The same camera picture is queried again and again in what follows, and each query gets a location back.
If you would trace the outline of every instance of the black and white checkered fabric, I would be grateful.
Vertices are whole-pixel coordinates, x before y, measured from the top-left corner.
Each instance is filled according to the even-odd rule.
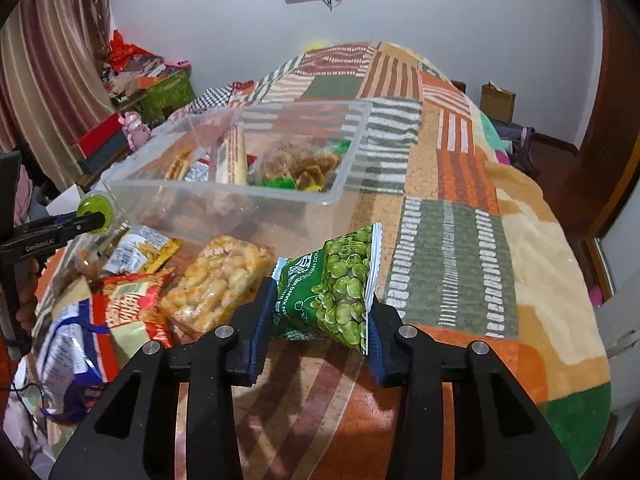
[[[211,109],[225,107],[231,98],[232,89],[233,85],[208,88],[204,94],[191,103],[189,112],[191,114],[203,114]]]

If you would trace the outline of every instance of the pink toy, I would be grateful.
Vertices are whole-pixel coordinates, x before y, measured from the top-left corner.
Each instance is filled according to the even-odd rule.
[[[129,141],[132,152],[139,150],[151,138],[151,130],[142,122],[137,112],[126,112],[124,117],[118,119]]]

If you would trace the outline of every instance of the striped curtain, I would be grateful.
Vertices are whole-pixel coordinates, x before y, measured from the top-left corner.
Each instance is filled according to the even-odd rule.
[[[60,190],[81,175],[70,147],[113,112],[109,20],[108,0],[20,0],[0,30],[0,148],[23,139]]]

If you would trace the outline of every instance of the red snack bag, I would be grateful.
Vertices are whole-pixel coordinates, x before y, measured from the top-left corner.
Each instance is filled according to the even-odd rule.
[[[94,295],[95,306],[104,310],[120,368],[148,341],[172,346],[166,316],[158,310],[160,292],[170,276],[166,270],[113,276]]]

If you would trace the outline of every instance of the clear plastic container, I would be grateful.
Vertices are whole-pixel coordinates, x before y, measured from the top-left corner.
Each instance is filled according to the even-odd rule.
[[[191,116],[181,123],[187,124],[185,131],[154,137],[102,180],[130,222],[196,244],[229,234],[273,246],[278,256],[299,256],[352,230],[367,167],[362,147],[370,110],[367,102],[314,101]],[[221,141],[231,125],[242,130],[246,154],[257,157],[250,180],[260,180],[255,174],[260,162],[283,145],[333,149],[339,144],[340,164],[323,192],[217,182],[220,167],[215,161],[224,159],[221,149],[229,145],[221,146]],[[206,180],[168,180],[178,173],[174,166],[180,156],[190,168],[208,156],[212,162]]]

